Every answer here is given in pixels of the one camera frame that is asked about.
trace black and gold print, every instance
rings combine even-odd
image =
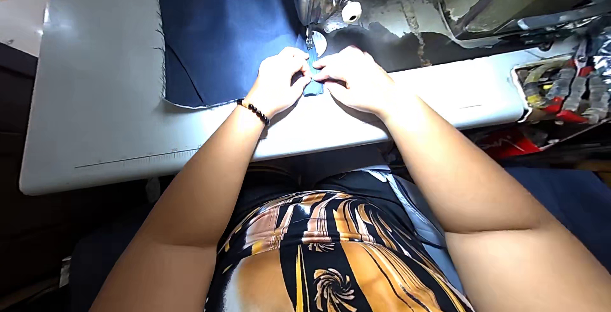
[[[253,210],[219,247],[207,311],[471,311],[409,227],[370,198],[308,191]]]

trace person's right hand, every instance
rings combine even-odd
[[[338,101],[362,112],[376,114],[384,119],[385,114],[400,103],[401,92],[395,82],[367,52],[349,46],[337,54],[317,60],[314,80],[340,80],[346,83],[325,82],[325,87]]]

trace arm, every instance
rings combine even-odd
[[[292,105],[310,81],[308,55],[266,59],[245,98],[266,116]],[[291,87],[294,73],[304,77]],[[263,122],[237,106],[165,190],[106,278],[92,311],[199,311],[216,246],[233,212]]]
[[[607,270],[520,183],[419,97],[395,86],[370,55],[348,48],[335,56],[315,64],[325,68],[314,78],[347,82],[326,85],[340,102],[384,121],[446,230],[477,311],[608,309]]]

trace beaded bracelet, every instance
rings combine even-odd
[[[265,124],[265,126],[269,126],[270,125],[270,119],[268,119],[267,116],[265,116],[265,114],[263,114],[259,109],[256,109],[255,106],[253,106],[252,104],[249,105],[244,105],[244,99],[238,99],[238,104],[244,108],[248,108],[250,109],[253,113],[255,113],[259,119],[261,119],[261,121],[263,121],[263,123]]]

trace person's left hand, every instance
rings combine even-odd
[[[244,104],[252,104],[269,119],[293,105],[312,78],[307,64],[309,57],[300,49],[285,47],[279,54],[263,60]],[[304,76],[291,86],[291,78],[299,71]]]

